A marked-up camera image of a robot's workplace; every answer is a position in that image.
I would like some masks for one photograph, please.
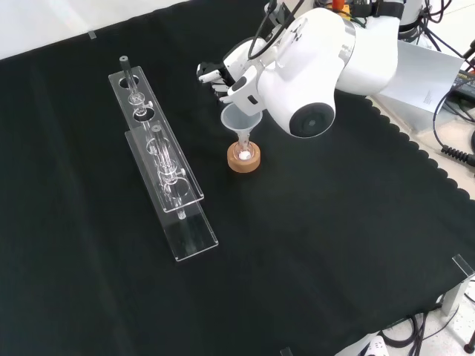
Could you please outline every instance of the wooden base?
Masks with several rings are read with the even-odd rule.
[[[237,142],[233,143],[228,148],[228,165],[229,167],[238,173],[250,173],[259,167],[261,163],[261,149],[255,143],[250,142],[252,147],[254,147],[254,156],[247,161],[241,161],[236,159],[233,150]]]

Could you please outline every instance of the table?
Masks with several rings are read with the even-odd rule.
[[[252,36],[264,2],[191,1],[0,62],[6,355],[333,356],[459,283],[453,255],[475,265],[467,194],[364,98],[337,93],[318,140],[265,115],[261,167],[229,170],[233,133],[195,71]],[[154,89],[220,241],[179,266],[108,84],[123,55]]]

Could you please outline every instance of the robotic hand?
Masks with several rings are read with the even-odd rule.
[[[418,13],[420,6],[411,8]],[[374,9],[365,28],[312,9],[285,31],[283,24],[269,42],[257,34],[254,46],[251,40],[238,44],[223,64],[200,65],[197,75],[211,82],[221,102],[234,102],[249,116],[267,109],[288,134],[318,136],[335,119],[335,89],[372,95],[396,72],[404,2],[379,0]]]
[[[251,62],[248,61],[251,44],[251,39],[238,43],[224,56],[224,60],[220,64],[203,62],[198,65],[198,80],[203,84],[211,83],[214,94],[220,102],[226,104],[232,102],[228,97],[228,90],[251,65]],[[265,44],[263,39],[258,39],[254,51],[260,50]]]

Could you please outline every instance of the funnel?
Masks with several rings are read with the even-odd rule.
[[[248,173],[259,166],[261,152],[255,143],[249,141],[249,135],[261,119],[262,112],[247,116],[235,104],[226,106],[221,112],[223,125],[233,130],[238,137],[238,141],[228,150],[228,163],[234,171]]]

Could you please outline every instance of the black cable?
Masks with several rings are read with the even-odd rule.
[[[437,135],[437,130],[436,130],[436,118],[437,118],[437,113],[439,112],[439,109],[440,109],[440,106],[442,105],[442,103],[447,99],[447,97],[449,96],[450,93],[452,93],[454,90],[456,89],[459,89],[460,87],[462,87],[463,85],[467,84],[467,83],[470,83],[470,82],[474,82],[475,81],[475,78],[473,79],[467,79],[467,80],[464,80],[463,82],[457,84],[457,85],[454,85],[452,86],[452,88],[442,97],[442,99],[440,99],[439,101],[439,104],[437,104],[437,107],[436,107],[436,110],[434,111],[433,113],[433,117],[432,117],[432,129],[433,129],[433,135],[436,137],[436,140],[437,142],[442,146],[442,147],[447,147],[445,146],[442,141],[440,140],[439,136]]]
[[[451,50],[452,52],[454,52],[457,56],[459,56],[460,58],[463,58],[463,55],[461,53],[459,53],[458,50],[454,49],[453,47],[451,47],[447,42],[445,42],[443,39],[441,39],[440,37],[438,37],[432,30],[430,30],[429,28],[427,29],[427,32],[430,33],[431,36],[435,37],[436,39],[438,39],[444,46],[446,46],[449,50]],[[465,58],[463,58],[464,61],[467,62],[467,64],[475,70],[475,67]]]
[[[461,99],[458,100],[457,104],[458,104],[460,110],[462,110],[464,112],[464,114],[467,115],[467,117],[470,119],[469,121],[475,122],[474,117],[472,115],[470,115],[470,113],[468,112],[467,109],[465,109]]]
[[[457,111],[457,110],[456,110],[452,105],[450,105],[448,102],[445,102],[444,105],[447,106],[449,109],[451,109],[452,112],[453,112],[455,115],[460,116],[460,117],[461,117],[462,119],[464,119],[465,121],[467,121],[467,122],[475,122],[475,121],[472,121],[472,119],[463,116],[459,111]]]
[[[426,30],[428,30],[428,25],[429,25],[429,20],[428,20],[428,18],[426,17],[426,18],[424,18],[424,19],[422,20],[422,26],[421,26],[421,28],[420,28],[419,35],[417,36],[416,45],[419,44],[419,40],[420,40],[420,38],[421,38],[421,35],[422,35]]]
[[[432,35],[430,34],[430,32],[428,31],[428,29],[426,28],[425,31],[424,31],[425,35],[427,36],[427,38],[429,39],[429,41],[432,42],[433,46],[439,51],[439,52],[442,52],[440,50],[440,47],[439,45],[437,44],[436,40],[433,39]]]
[[[436,15],[439,15],[440,13],[443,13],[444,11],[447,10],[447,8],[452,4],[452,0],[448,0],[447,4],[444,6],[444,7],[441,7],[441,9],[439,11],[437,11],[436,13],[431,13],[431,16],[436,16]]]
[[[475,300],[470,298],[467,293],[464,293],[463,295],[465,295],[467,297],[467,299],[470,300],[472,303],[475,303]]]
[[[411,343],[414,342],[419,332],[419,327],[417,325],[416,317],[414,315],[411,315],[407,317],[406,319],[403,319],[401,322],[404,322],[406,320],[410,320],[411,325],[413,327],[413,331],[411,332],[410,336],[406,340],[393,340],[393,339],[390,339],[388,336],[386,336],[383,331],[380,331],[378,333],[378,335],[380,335],[383,338],[384,343],[386,343],[386,345],[390,347],[394,347],[396,349],[402,349],[403,347],[409,346]]]
[[[442,18],[444,17],[445,9],[446,9],[446,7],[445,7],[445,4],[444,4],[444,0],[440,0],[440,11],[438,13],[429,13],[427,18],[430,21],[432,21],[434,24],[439,24],[442,21]],[[439,19],[434,20],[433,16],[435,16],[436,14],[440,15],[440,16],[439,16]]]
[[[266,15],[264,19],[261,22],[261,25],[259,25],[258,31],[255,34],[254,38],[252,39],[251,47],[249,48],[249,52],[247,53],[247,57],[249,60],[256,59],[259,56],[262,56],[273,44],[279,36],[283,33],[285,29],[289,26],[289,24],[295,19],[295,14],[297,13],[298,9],[302,6],[305,0],[299,0],[296,6],[294,7],[294,10],[290,13],[289,17],[285,20],[284,24],[281,25],[281,28],[278,29],[277,33],[266,43],[266,45],[259,50],[256,54],[252,54],[252,51],[254,50],[255,42],[258,40],[259,35],[262,32],[263,26],[266,23],[267,19],[270,17],[270,14],[272,10],[270,10],[270,4],[269,7],[267,8]]]
[[[434,335],[437,335],[437,334],[440,333],[442,330],[444,330],[444,329],[448,326],[448,324],[451,323],[452,319],[455,318],[455,316],[456,316],[456,314],[457,314],[458,312],[459,312],[459,306],[457,307],[457,310],[455,311],[455,313],[453,313],[452,317],[448,320],[448,322],[445,323],[445,325],[444,325],[439,331],[434,332],[433,334],[430,334],[430,335],[427,336],[427,337],[424,337],[422,340],[427,340],[429,337],[432,337],[432,336],[434,336]]]
[[[448,95],[452,93],[452,91],[462,87],[463,85],[474,82],[475,78],[473,79],[468,79],[463,81],[462,83],[459,83],[457,85],[452,86],[452,88],[440,99],[439,104],[437,104],[436,110],[433,113],[433,118],[432,118],[432,130],[433,130],[433,135],[436,137],[437,142],[442,146],[441,152],[443,154],[447,154],[448,156],[451,156],[460,162],[466,163],[468,165],[471,165],[472,167],[475,167],[475,154],[467,154],[464,151],[459,151],[455,148],[452,148],[450,146],[444,145],[442,141],[439,138],[439,135],[437,134],[436,130],[436,117],[437,113],[439,112],[440,105],[447,99]]]

